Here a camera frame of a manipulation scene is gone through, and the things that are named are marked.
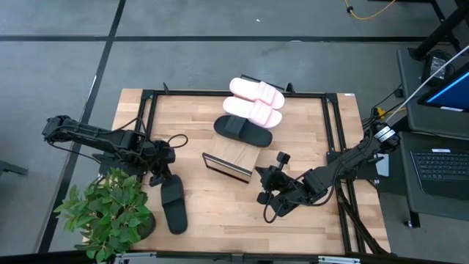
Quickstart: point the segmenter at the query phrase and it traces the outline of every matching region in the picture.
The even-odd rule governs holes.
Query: wooden tabletop
[[[136,117],[141,89],[124,89],[114,119],[118,128]],[[339,108],[347,147],[354,147],[363,136],[355,96],[338,94]],[[299,206],[272,224],[262,218],[264,205],[256,202],[262,190],[260,176],[254,172],[249,184],[207,169],[202,153],[210,147],[215,131],[213,123],[224,114],[223,97],[160,95],[153,121],[152,139],[164,139],[184,133],[189,142],[176,149],[173,174],[181,177],[185,189],[188,229],[181,235],[169,232],[161,207],[160,186],[148,186],[147,207],[157,221],[156,230],[133,249],[174,252],[244,252],[276,254],[344,254],[336,196],[318,208]],[[149,102],[144,120],[147,118]],[[283,120],[271,130],[272,144],[262,149],[257,166],[276,164],[279,151],[291,155],[284,172],[297,177],[307,169],[326,165],[328,151],[320,99],[287,98],[280,110]],[[331,122],[335,119],[330,106]],[[336,149],[339,140],[334,134]],[[175,139],[171,145],[182,140]],[[380,201],[375,189],[364,180],[355,181],[355,193],[362,222],[373,237],[389,250]],[[268,210],[271,218],[273,211]],[[355,236],[349,221],[352,248]]]

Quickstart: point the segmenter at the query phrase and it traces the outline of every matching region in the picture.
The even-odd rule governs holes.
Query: slipper
[[[222,136],[256,147],[268,147],[272,142],[271,132],[242,117],[232,115],[219,117],[213,124],[213,128]]]
[[[253,124],[262,128],[273,128],[281,121],[281,114],[277,110],[260,100],[250,102],[236,97],[228,97],[223,102],[223,109],[238,117],[247,118]]]
[[[285,97],[275,87],[261,81],[247,81],[241,78],[234,78],[229,83],[229,90],[238,97],[251,102],[260,100],[273,109],[280,109],[285,104]]]
[[[184,233],[188,228],[188,217],[185,212],[184,188],[179,176],[172,175],[163,181],[161,204],[169,231],[175,235]]]

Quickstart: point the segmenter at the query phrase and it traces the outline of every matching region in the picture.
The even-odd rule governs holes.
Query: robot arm
[[[261,175],[264,189],[264,192],[259,194],[257,202],[270,205],[276,216],[280,217],[287,215],[299,205],[323,205],[328,199],[319,204],[315,203],[328,193],[329,187],[334,187],[340,175],[352,171],[371,155],[394,149],[398,144],[399,137],[388,125],[375,123],[356,147],[342,153],[327,166],[309,169],[296,179],[281,171],[283,165],[288,163],[289,155],[279,153],[277,166],[256,167],[256,171]],[[274,196],[273,191],[280,193]]]
[[[111,159],[131,166],[142,174],[150,171],[154,177],[150,185],[161,183],[171,177],[168,164],[175,161],[174,150],[168,142],[150,141],[149,137],[137,131],[109,131],[92,125],[81,124],[68,116],[57,116],[47,120],[43,131],[44,140],[55,142],[76,142],[105,152],[93,154],[101,163]]]

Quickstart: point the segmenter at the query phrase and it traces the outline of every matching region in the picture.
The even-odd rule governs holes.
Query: black floor stripe
[[[421,42],[426,37],[309,37],[309,36],[118,36],[113,41],[125,42],[357,42],[357,43],[383,43],[383,42]]]
[[[110,40],[107,36],[31,36],[31,35],[0,35],[0,41],[44,41],[44,42],[95,42]]]
[[[116,35],[117,27],[120,22],[120,18],[122,17],[122,11],[124,10],[125,0],[119,1],[119,6],[117,7],[116,15],[114,16],[114,21],[112,23],[111,30],[109,32],[109,37],[112,38]],[[91,92],[89,93],[88,100],[85,104],[84,112],[81,116],[80,122],[87,124],[89,118],[91,117],[91,113],[93,110],[93,106],[95,105],[97,92],[100,88],[101,81],[103,79],[104,70],[106,68],[106,64],[108,62],[109,54],[111,53],[112,48],[112,41],[107,41],[106,45],[104,46],[103,55],[101,56],[101,60],[99,65],[97,66],[95,81],[93,82]],[[81,145],[72,143],[72,150],[75,152],[80,152]],[[70,183],[72,180],[73,172],[75,171],[76,162],[78,160],[78,155],[71,153],[67,163],[64,165],[63,177],[62,181],[59,186],[59,191],[57,193],[56,199],[53,203],[53,208],[56,208],[62,203],[62,200],[65,199],[67,196],[68,188],[70,187]],[[46,253],[49,251],[53,239],[53,234],[55,233],[57,227],[57,219],[58,213],[53,213],[49,215],[49,219],[47,225],[45,227],[43,238],[40,242],[39,246],[39,253]]]

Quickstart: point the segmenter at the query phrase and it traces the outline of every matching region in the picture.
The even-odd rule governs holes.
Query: yellow cable
[[[347,9],[350,7],[349,3],[347,0],[344,0],[345,1],[345,5],[347,6]],[[387,6],[385,6],[383,9],[381,9],[381,11],[377,12],[376,14],[374,15],[370,15],[368,18],[359,18],[354,12],[353,10],[350,10],[350,14],[353,15],[354,18],[357,18],[358,20],[362,20],[362,21],[365,21],[365,20],[369,20],[369,19],[372,19],[374,18],[375,16],[379,15],[380,13],[382,13],[384,10],[388,9],[388,7],[390,7],[392,4],[394,4],[396,0],[393,0],[391,3],[389,3]]]
[[[386,114],[392,114],[392,113],[394,113],[394,112],[395,112],[395,111],[389,111],[389,112],[387,112]]]

